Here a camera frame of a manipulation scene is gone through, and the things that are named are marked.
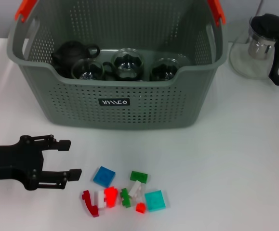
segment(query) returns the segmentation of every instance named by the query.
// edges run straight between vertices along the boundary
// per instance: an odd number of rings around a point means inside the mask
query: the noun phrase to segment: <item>plastic block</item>
[[[126,188],[121,190],[120,197],[122,199],[122,205],[124,207],[126,207],[126,208],[131,207],[130,198],[129,198],[128,191]]]
[[[138,196],[138,194],[140,193],[141,190],[141,182],[139,182],[138,180],[135,182],[135,184],[133,185],[133,187],[131,188],[130,192],[129,192],[129,196],[131,198],[135,198]]]
[[[146,184],[147,180],[148,180],[148,174],[132,171],[130,180],[132,180],[132,181],[138,180],[138,181]]]
[[[115,187],[110,187],[104,190],[105,199],[108,208],[112,208],[116,205],[117,196],[118,196],[118,189]]]
[[[89,190],[84,191],[83,195],[81,197],[82,197],[83,200],[85,200],[86,206],[87,206],[89,212],[91,213],[91,215],[94,218],[98,217],[99,212],[98,212],[97,206],[96,205],[92,206],[92,204],[91,204],[91,198],[90,198]]]
[[[106,208],[106,202],[104,201],[104,190],[100,190],[98,192],[98,207],[99,209],[101,208]]]
[[[146,205],[144,203],[138,203],[136,206],[136,211],[140,213],[145,213]]]
[[[162,191],[150,192],[145,194],[146,203],[150,212],[166,208]]]
[[[108,188],[114,179],[116,173],[101,166],[100,169],[97,171],[93,181],[105,188]]]

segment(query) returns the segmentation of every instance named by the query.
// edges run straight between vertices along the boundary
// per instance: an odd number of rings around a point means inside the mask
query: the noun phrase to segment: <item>flat square tile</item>
[[[103,166],[100,167],[100,169],[97,171],[93,181],[96,184],[99,184],[105,188],[108,188],[114,179],[116,173],[114,171],[111,171]]]
[[[145,198],[148,210],[150,212],[166,208],[161,190],[146,193]]]

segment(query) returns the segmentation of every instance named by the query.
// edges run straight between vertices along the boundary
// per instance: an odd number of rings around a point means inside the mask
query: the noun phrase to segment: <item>white lego brick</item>
[[[130,192],[129,192],[129,196],[131,198],[135,198],[139,195],[141,190],[141,182],[140,181],[136,181],[135,184],[133,185],[133,187],[131,188]]]
[[[98,192],[98,208],[106,208],[106,202],[104,202],[104,190]]]

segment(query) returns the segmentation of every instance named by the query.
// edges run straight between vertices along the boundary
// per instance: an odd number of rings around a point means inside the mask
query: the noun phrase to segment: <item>basket label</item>
[[[130,106],[130,99],[99,99],[100,106]]]

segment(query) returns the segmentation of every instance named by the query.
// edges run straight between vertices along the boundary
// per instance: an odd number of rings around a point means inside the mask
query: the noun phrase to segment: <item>white table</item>
[[[195,125],[115,131],[63,127],[44,116],[0,39],[0,145],[21,135],[53,134],[69,152],[44,152],[44,170],[82,168],[65,190],[27,191],[0,180],[0,231],[279,231],[279,87],[221,66]],[[144,215],[115,208],[92,218],[81,194],[99,166],[130,187],[132,170],[149,174],[146,191],[163,191],[167,208]]]

